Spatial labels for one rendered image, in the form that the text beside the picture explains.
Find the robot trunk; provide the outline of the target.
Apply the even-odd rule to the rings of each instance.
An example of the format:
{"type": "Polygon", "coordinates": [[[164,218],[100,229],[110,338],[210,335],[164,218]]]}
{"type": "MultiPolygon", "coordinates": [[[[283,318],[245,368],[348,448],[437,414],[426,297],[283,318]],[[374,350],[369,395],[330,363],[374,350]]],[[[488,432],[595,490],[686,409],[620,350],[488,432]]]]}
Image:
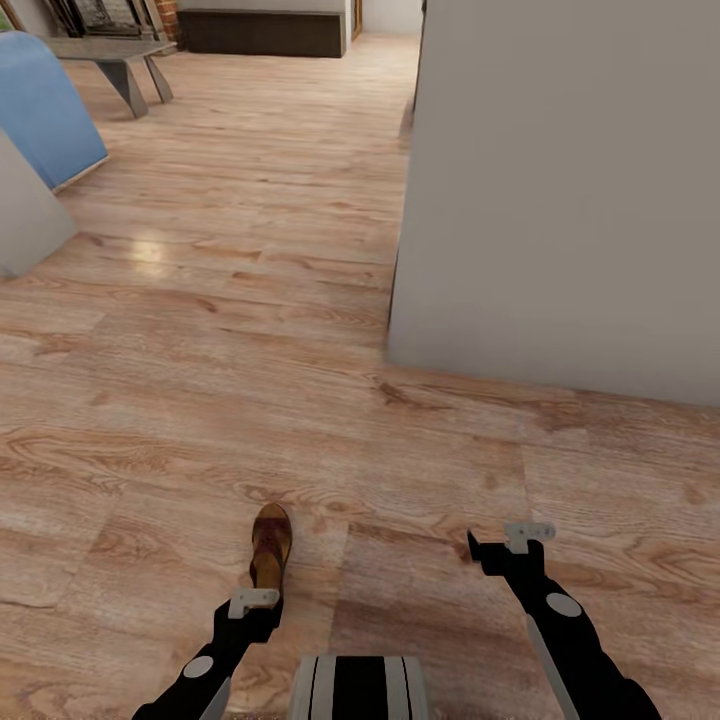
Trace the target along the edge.
{"type": "Polygon", "coordinates": [[[287,720],[433,720],[417,656],[304,656],[287,720]]]}

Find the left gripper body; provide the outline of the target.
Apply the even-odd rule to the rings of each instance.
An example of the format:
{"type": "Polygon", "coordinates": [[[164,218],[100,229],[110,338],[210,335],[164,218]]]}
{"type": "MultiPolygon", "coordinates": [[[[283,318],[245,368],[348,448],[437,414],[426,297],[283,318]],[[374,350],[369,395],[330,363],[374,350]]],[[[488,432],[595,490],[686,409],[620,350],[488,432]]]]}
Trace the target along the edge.
{"type": "Polygon", "coordinates": [[[229,619],[228,605],[221,605],[215,609],[213,637],[219,635],[233,635],[241,646],[241,655],[249,648],[249,643],[267,643],[270,637],[270,607],[252,606],[249,614],[243,619],[229,619]]]}

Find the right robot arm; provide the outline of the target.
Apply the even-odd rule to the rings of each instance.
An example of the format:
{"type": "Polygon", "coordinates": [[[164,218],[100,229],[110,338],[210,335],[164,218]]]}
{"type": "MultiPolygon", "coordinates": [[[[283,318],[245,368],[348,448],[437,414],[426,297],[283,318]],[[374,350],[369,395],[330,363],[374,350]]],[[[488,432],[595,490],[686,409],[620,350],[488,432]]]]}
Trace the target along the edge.
{"type": "Polygon", "coordinates": [[[521,602],[531,644],[565,720],[662,720],[651,698],[625,679],[601,651],[585,610],[545,574],[539,539],[556,537],[551,523],[511,523],[505,543],[479,543],[467,531],[473,561],[483,573],[504,577],[521,602]]]}

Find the sandal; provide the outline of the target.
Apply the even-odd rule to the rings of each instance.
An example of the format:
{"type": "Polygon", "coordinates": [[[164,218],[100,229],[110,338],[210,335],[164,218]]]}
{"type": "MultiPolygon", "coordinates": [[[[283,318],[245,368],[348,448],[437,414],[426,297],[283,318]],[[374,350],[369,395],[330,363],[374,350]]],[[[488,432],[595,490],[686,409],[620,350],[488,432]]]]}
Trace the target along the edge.
{"type": "Polygon", "coordinates": [[[279,597],[283,598],[283,575],[292,547],[292,529],[286,511],[275,503],[265,505],[253,523],[252,541],[249,577],[253,588],[279,590],[279,597]]]}

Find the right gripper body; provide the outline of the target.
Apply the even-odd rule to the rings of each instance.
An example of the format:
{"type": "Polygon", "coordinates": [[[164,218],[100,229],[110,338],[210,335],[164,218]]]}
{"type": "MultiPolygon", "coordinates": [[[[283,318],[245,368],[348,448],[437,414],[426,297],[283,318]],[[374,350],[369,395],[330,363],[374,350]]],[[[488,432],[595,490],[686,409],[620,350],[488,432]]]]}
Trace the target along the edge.
{"type": "Polygon", "coordinates": [[[505,543],[482,543],[481,568],[489,577],[504,577],[514,588],[518,574],[528,570],[545,572],[544,547],[539,540],[528,542],[529,552],[515,555],[505,543]]]}

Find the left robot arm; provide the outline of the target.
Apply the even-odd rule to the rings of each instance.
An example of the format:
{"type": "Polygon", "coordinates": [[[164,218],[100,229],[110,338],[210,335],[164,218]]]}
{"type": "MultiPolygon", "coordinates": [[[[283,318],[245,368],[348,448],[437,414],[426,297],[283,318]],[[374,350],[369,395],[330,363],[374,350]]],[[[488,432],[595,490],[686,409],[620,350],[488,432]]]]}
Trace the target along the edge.
{"type": "Polygon", "coordinates": [[[267,643],[279,627],[284,597],[279,590],[241,587],[215,609],[213,642],[183,667],[180,680],[131,720],[221,720],[230,679],[249,643],[267,643]]]}

